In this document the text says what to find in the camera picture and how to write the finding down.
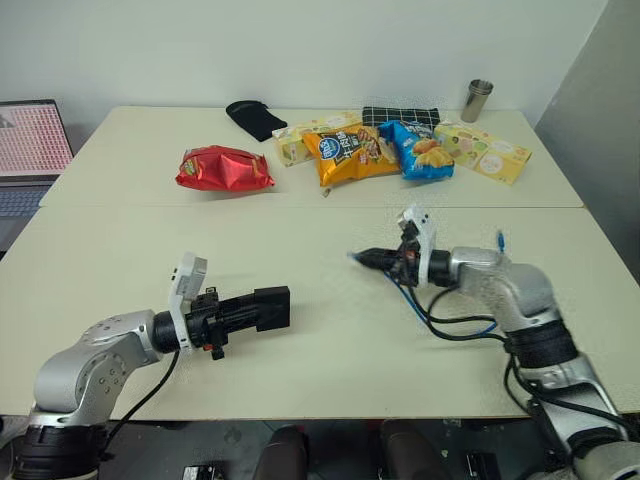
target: blue cable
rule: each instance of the blue cable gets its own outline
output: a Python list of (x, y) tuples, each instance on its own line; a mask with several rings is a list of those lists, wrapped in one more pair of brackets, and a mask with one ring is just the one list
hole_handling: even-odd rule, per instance
[[(389, 281), (391, 283), (393, 283), (396, 288), (398, 290), (400, 290), (400, 293), (402, 293), (402, 296), (404, 297), (404, 299), (407, 301), (407, 303), (409, 304), (409, 306), (411, 308), (413, 308), (413, 311), (416, 312), (416, 315), (418, 316), (418, 318), (420, 319), (420, 321), (424, 324), (427, 323), (426, 319), (424, 318), (424, 316), (422, 315), (422, 313), (420, 312), (420, 310), (418, 310), (418, 307), (416, 307), (415, 303), (413, 303), (413, 300), (411, 300), (411, 297), (409, 296), (409, 294), (407, 292), (404, 291), (404, 289), (400, 286), (400, 284), (398, 282), (396, 282), (396, 280), (389, 275), (387, 272), (382, 272), (384, 274), (385, 277), (387, 277), (389, 279)], [(489, 325), (487, 328), (485, 328), (484, 330), (480, 330), (478, 333), (476, 333), (476, 335), (484, 335), (485, 333), (489, 333), (491, 332), (494, 328), (496, 328), (496, 322), (491, 322), (491, 325)]]

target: gray wall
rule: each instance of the gray wall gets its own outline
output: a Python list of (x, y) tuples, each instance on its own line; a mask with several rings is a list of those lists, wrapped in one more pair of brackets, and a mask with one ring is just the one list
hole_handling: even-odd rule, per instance
[(610, 0), (536, 131), (640, 282), (639, 21)]

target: metal cup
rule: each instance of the metal cup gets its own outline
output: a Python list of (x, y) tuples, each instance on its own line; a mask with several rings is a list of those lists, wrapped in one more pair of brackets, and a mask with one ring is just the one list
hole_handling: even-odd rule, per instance
[(480, 80), (479, 78), (472, 80), (469, 84), (469, 95), (464, 105), (464, 110), (460, 119), (463, 122), (473, 123), (478, 119), (480, 110), (484, 106), (484, 102), (487, 101), (487, 97), (493, 90), (493, 83), (487, 80)]

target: floor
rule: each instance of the floor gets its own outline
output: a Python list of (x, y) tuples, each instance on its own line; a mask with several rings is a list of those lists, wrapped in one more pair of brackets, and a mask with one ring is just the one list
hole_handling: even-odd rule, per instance
[[(225, 480), (250, 480), (263, 446), (277, 428), (295, 423), (310, 439), (311, 480), (377, 479), (380, 458), (375, 428), (365, 420), (223, 421), (131, 423), (114, 440), (115, 459), (101, 466), (101, 480), (180, 480), (184, 467), (215, 462)], [(530, 420), (507, 422), (416, 420), (441, 452), (452, 478), (471, 478), (464, 453), (492, 452), (503, 480), (515, 480), (541, 465), (545, 450)], [(20, 439), (13, 442), (17, 451)], [(10, 446), (0, 452), (0, 478), (8, 473)]]

